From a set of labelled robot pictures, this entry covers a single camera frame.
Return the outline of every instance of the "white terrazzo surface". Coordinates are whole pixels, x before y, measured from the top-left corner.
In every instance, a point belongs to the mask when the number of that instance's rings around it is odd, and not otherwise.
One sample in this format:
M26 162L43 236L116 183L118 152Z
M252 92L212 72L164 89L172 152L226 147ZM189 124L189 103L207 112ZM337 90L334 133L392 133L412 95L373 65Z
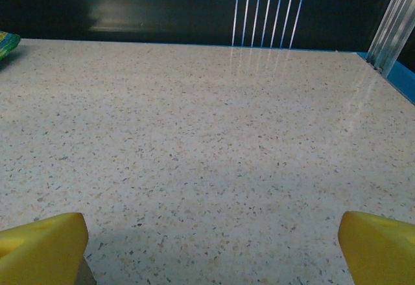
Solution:
M342 213L415 222L415 109L356 54L23 40L0 229L83 212L107 284L352 284Z

